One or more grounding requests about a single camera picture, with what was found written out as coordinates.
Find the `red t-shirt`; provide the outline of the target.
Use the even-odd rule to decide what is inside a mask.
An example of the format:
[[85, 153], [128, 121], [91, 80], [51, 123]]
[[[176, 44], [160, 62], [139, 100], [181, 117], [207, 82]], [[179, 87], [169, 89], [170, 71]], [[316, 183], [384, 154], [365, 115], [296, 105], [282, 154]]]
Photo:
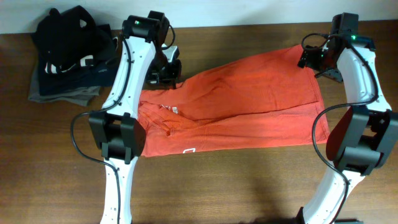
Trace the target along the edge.
[[312, 70], [298, 45], [194, 75], [176, 89], [144, 90], [145, 157], [326, 142], [330, 130]]

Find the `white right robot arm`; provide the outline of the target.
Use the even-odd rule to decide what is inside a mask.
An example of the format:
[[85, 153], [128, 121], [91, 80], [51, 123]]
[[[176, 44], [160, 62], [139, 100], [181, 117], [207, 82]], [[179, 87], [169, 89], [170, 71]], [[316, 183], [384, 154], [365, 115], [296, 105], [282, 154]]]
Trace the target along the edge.
[[331, 31], [320, 46], [302, 44], [298, 67], [317, 71], [345, 86], [346, 103], [333, 105], [315, 118], [338, 108], [347, 111], [330, 133], [326, 154], [319, 158], [326, 172], [295, 223], [339, 223], [339, 213], [350, 193], [374, 169], [382, 167], [397, 142], [397, 113], [386, 101], [377, 77], [376, 47], [358, 34], [359, 16], [344, 12], [333, 17]]

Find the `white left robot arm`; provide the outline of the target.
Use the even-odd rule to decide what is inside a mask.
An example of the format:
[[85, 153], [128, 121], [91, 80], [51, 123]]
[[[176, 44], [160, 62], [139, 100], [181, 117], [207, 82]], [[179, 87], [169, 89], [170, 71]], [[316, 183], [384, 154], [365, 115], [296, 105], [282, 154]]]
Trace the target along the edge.
[[165, 44], [173, 31], [163, 12], [129, 16], [122, 24], [121, 59], [112, 89], [88, 122], [106, 171], [102, 223], [131, 223], [134, 168], [144, 150], [146, 131], [138, 122], [144, 84], [175, 86], [181, 76], [179, 49]]

